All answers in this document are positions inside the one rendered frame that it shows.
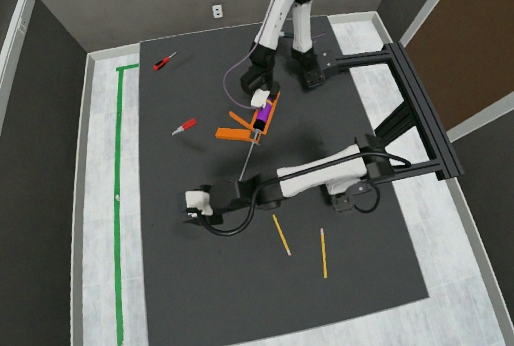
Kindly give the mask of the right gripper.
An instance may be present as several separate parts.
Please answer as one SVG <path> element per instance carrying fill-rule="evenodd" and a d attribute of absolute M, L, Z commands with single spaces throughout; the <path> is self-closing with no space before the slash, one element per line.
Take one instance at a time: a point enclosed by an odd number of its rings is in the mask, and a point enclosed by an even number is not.
<path fill-rule="evenodd" d="M 277 99 L 279 90 L 280 90 L 280 86 L 279 86 L 279 82 L 277 82 L 277 81 L 273 81 L 273 83 L 272 83 L 272 80 L 271 80 L 270 82 L 263 83 L 263 86 L 261 86 L 259 89 L 257 89 L 252 94 L 253 98 L 251 101 L 251 105 L 254 105 L 257 107 L 262 106 L 263 108 L 265 108 L 265 106 L 266 106 L 265 102 L 266 102 L 267 97 L 271 98 L 271 101 L 273 103 L 273 101 L 275 101 Z M 264 103 L 264 106 L 262 105 L 262 103 Z"/>

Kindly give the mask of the red and black screwdriver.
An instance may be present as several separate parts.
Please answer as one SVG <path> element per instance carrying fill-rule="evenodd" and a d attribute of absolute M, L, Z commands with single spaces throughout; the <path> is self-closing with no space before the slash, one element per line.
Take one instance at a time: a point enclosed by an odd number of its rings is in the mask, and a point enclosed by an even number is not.
<path fill-rule="evenodd" d="M 176 53 L 177 53 L 177 52 L 175 52 L 174 54 L 176 54 Z M 172 54 L 170 57 L 172 57 L 174 54 Z M 162 61 L 158 62 L 157 64 L 155 64 L 154 69 L 155 69 L 155 70 L 159 70 L 161 67 L 163 67 L 163 65 L 164 65 L 167 61 L 169 61 L 169 60 L 170 60 L 170 59 L 169 59 L 170 57 L 166 57 L 164 60 L 162 60 Z"/>

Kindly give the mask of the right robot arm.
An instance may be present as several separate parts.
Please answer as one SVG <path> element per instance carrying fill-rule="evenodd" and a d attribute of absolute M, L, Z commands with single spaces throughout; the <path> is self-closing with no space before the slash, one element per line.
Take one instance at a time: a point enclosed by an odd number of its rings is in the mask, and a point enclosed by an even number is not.
<path fill-rule="evenodd" d="M 270 82 L 273 78 L 274 57 L 277 52 L 275 49 L 279 33 L 290 7 L 292 9 L 294 29 L 291 57 L 302 62 L 301 64 L 303 65 L 302 67 L 309 86 L 324 81 L 318 61 L 316 61 L 317 55 L 313 54 L 313 45 L 310 37 L 310 9 L 312 0 L 271 0 L 271 3 L 271 8 L 269 6 L 263 25 L 250 48 L 251 51 L 259 39 L 255 50 L 249 56 L 253 65 L 240 78 L 240 85 L 248 95 L 252 95 L 263 83 Z"/>

